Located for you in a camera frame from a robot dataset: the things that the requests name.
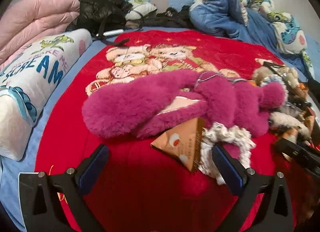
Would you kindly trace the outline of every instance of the black puffer jacket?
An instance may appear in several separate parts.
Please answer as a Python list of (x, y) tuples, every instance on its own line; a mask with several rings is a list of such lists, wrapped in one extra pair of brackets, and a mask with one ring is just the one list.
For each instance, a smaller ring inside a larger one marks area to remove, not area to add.
[(103, 31), (124, 29), (125, 18), (131, 4), (125, 0), (79, 0), (80, 15), (67, 27), (67, 30), (86, 28), (96, 35), (100, 25)]

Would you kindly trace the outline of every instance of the blue comforter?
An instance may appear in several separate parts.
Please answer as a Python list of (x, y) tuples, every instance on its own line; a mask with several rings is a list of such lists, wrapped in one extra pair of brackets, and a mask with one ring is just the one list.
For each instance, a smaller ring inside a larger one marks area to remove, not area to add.
[(227, 36), (251, 44), (262, 45), (274, 55), (294, 65), (308, 77), (302, 58), (295, 54), (281, 54), (277, 49), (275, 29), (269, 21), (247, 7), (248, 23), (244, 24), (239, 0), (205, 0), (190, 10), (193, 25), (215, 36)]

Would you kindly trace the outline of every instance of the pink comforter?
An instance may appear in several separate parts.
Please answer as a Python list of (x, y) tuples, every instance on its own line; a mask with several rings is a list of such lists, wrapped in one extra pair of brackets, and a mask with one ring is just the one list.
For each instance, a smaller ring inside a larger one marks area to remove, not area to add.
[(79, 0), (22, 0), (0, 20), (0, 71), (29, 44), (63, 33), (79, 15)]

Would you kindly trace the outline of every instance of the pink fluffy stuffed animal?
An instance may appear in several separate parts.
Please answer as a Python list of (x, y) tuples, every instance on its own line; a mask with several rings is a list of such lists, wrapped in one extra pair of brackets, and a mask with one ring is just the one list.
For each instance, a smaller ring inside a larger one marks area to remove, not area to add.
[(103, 138), (145, 138), (195, 117), (208, 128), (213, 122), (237, 125), (257, 137), (268, 131), (269, 110), (284, 98), (277, 82), (254, 87), (216, 72), (175, 70), (104, 86), (84, 102), (82, 115), (88, 129)]

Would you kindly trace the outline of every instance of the screw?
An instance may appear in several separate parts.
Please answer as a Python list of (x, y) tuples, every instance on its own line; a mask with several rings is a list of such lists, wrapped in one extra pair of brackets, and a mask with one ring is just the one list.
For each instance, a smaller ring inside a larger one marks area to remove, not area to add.
[(256, 173), (256, 171), (253, 168), (248, 168), (247, 169), (247, 173), (250, 174), (250, 175), (254, 175)]
[(38, 177), (39, 178), (42, 178), (44, 176), (45, 176), (45, 172), (44, 171), (41, 171), (41, 172), (38, 173)]
[(277, 176), (282, 179), (284, 177), (284, 174), (282, 172), (278, 171)]
[(67, 174), (73, 174), (75, 172), (74, 168), (68, 168), (67, 169)]

